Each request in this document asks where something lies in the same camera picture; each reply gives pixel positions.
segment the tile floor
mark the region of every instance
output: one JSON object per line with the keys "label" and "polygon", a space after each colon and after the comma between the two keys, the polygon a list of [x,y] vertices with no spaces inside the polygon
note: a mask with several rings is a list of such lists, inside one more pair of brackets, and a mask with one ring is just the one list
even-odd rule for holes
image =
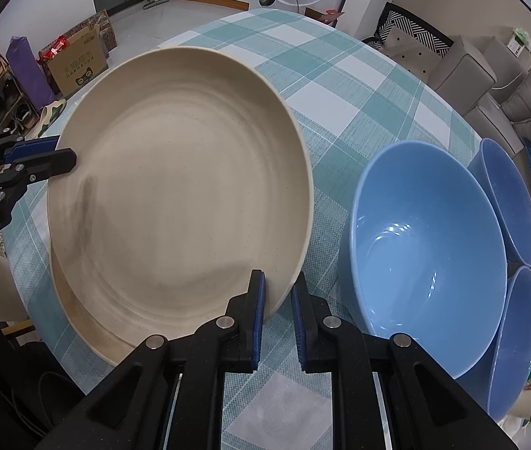
{"label": "tile floor", "polygon": [[[125,10],[111,18],[117,47],[107,59],[109,69],[155,49],[160,43],[182,32],[236,13],[238,10],[223,6],[180,0],[171,0],[148,10],[143,10],[142,5]],[[73,103],[80,99],[97,82],[97,79],[89,82],[68,101]]]}

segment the round table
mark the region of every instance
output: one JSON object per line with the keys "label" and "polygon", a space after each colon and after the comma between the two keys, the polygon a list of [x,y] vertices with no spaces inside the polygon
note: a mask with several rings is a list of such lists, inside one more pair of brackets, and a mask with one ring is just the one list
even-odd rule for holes
{"label": "round table", "polygon": [[[303,265],[309,291],[337,301],[340,234],[357,180],[372,157],[397,140],[449,151],[463,165],[479,136],[434,91],[386,56],[295,13],[237,13],[161,44],[217,49],[264,76],[291,107],[307,143],[315,186],[313,232]],[[77,102],[47,135],[57,135]],[[4,229],[15,284],[48,348],[84,392],[112,368],[75,333],[57,300],[48,265],[46,181],[29,185]],[[290,302],[263,329],[259,370],[228,374],[222,448],[331,448],[328,374],[306,375],[298,363]]]}

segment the gray sofa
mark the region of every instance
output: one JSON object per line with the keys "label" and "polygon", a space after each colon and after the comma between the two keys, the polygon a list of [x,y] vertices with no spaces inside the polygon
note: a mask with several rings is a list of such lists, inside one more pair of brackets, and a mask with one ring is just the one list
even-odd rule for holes
{"label": "gray sofa", "polygon": [[507,151],[528,186],[528,155],[512,122],[531,117],[531,74],[511,51],[493,38],[480,52],[459,37],[432,71],[428,85],[460,113],[480,137]]}

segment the checkered tablecloth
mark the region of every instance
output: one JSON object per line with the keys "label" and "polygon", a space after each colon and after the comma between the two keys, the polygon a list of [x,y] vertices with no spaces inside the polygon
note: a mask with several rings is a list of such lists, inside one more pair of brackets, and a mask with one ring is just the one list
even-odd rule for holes
{"label": "checkered tablecloth", "polygon": [[[480,138],[419,79],[368,46],[323,24],[279,10],[238,13],[187,31],[161,47],[217,49],[263,75],[291,107],[307,143],[315,186],[313,232],[303,266],[311,293],[350,320],[337,301],[340,234],[369,160],[397,140],[418,139],[468,165]],[[59,134],[75,103],[49,129]],[[15,284],[39,334],[85,391],[110,370],[76,335],[48,268],[46,182],[31,184],[3,238]],[[297,360],[287,299],[263,330],[252,375],[228,374],[221,447],[331,448],[328,374],[306,375]]]}

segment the purple yoga mat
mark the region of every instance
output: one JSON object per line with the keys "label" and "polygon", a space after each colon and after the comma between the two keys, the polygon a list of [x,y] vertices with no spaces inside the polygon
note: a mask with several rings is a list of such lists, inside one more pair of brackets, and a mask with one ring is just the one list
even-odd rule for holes
{"label": "purple yoga mat", "polygon": [[34,58],[27,37],[11,38],[6,59],[34,108],[42,110],[55,101],[53,90],[48,85],[44,71]]}

